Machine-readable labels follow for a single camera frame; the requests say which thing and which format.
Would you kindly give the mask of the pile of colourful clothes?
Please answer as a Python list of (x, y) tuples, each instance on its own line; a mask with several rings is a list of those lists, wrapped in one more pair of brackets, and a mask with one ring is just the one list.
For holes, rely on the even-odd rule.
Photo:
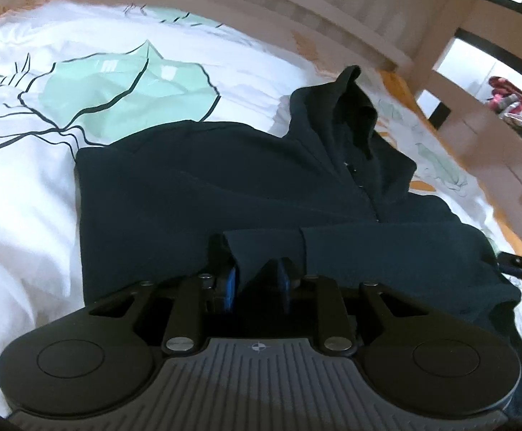
[(490, 77), (488, 85), (492, 91), (485, 105), (522, 138), (522, 89), (499, 76)]

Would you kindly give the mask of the dark navy hooded garment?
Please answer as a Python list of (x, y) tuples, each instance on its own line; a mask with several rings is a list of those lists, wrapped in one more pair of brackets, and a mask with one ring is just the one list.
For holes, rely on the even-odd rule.
[[(0, 356), (16, 420), (94, 430), (522, 422), (521, 293), (482, 232), (410, 192), (415, 163), (376, 133), (359, 73), (297, 89), (283, 137), (182, 121), (78, 152), (85, 307)], [(231, 268), (223, 309), (219, 276)]]

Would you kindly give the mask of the white wooden bed frame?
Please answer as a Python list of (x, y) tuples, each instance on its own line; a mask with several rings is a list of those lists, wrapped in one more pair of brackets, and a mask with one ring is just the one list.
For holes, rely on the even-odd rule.
[(486, 56), (522, 86), (522, 0), (243, 0), (400, 71), (416, 92), (461, 99)]

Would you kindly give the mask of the white leaf-print bed sheet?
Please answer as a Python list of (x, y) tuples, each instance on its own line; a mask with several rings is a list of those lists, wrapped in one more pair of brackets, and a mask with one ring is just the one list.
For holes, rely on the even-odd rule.
[[(483, 233), (498, 259), (508, 244), (482, 193), (462, 211), (449, 192), (416, 190), (423, 172), (437, 179), (458, 166), (372, 69), (323, 74), (228, 19), (162, 0), (51, 0), (1, 19), (0, 356), (85, 307), (80, 150), (182, 121), (239, 122), (283, 137), (292, 94), (350, 67), (376, 109), (376, 133), (415, 163), (410, 192), (442, 199)], [(522, 282), (502, 275), (521, 293), (514, 316), (522, 339)], [(0, 386), (0, 429), (15, 413)]]

